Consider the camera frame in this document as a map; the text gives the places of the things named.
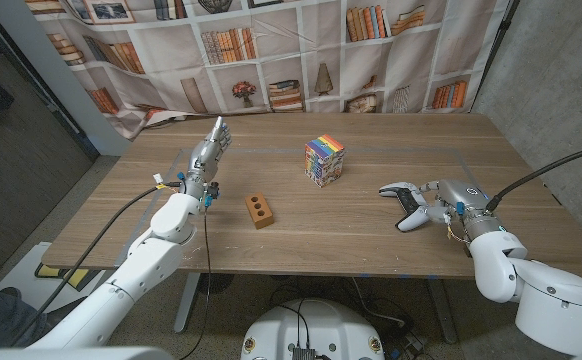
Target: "rainbow cube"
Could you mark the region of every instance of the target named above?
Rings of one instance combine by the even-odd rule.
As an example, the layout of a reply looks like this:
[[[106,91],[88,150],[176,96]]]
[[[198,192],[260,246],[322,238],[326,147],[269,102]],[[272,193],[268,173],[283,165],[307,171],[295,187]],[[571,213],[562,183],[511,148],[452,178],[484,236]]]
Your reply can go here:
[[[342,174],[344,146],[331,136],[324,134],[309,141],[304,146],[304,153],[304,173],[319,187],[324,187],[335,181]]]

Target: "printed backdrop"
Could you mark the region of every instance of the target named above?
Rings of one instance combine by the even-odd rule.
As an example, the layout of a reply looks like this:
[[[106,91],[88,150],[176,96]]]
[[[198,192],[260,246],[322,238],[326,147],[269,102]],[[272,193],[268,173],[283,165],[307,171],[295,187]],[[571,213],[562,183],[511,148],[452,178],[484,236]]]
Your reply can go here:
[[[25,1],[131,139],[157,114],[467,112],[508,4]]]

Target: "picture frame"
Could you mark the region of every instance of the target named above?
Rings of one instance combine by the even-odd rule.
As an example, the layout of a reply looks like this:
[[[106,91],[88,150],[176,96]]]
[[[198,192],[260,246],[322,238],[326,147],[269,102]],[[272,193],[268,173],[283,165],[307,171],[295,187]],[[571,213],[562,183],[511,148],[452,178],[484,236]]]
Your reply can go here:
[[[94,25],[135,22],[126,0],[84,0],[84,6]]]
[[[247,0],[249,9],[254,9],[261,6],[275,5],[283,3],[283,0]]]

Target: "table leg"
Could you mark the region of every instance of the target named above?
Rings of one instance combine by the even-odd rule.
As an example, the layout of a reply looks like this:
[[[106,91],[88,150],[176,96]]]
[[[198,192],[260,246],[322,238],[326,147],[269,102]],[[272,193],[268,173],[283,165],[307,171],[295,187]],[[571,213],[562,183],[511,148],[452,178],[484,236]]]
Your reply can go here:
[[[178,308],[178,314],[175,317],[175,324],[173,325],[173,330],[177,333],[184,331],[187,325],[199,281],[200,273],[189,273],[187,275],[184,291],[182,291],[182,299],[180,299],[180,308]]]
[[[442,280],[428,279],[427,286],[429,288],[429,295],[433,300],[435,313],[440,321],[440,328],[442,329],[442,337],[447,344],[455,344],[458,342],[458,333],[455,331],[453,318],[451,317],[451,309],[449,308],[449,299],[444,290]]]

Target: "brick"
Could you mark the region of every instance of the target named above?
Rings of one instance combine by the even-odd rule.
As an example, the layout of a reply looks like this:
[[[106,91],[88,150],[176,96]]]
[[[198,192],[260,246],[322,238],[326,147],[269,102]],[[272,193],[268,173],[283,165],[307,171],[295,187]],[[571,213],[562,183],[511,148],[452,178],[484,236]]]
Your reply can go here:
[[[261,192],[245,197],[244,202],[247,204],[249,215],[251,215],[256,229],[259,230],[273,224],[273,213]]]

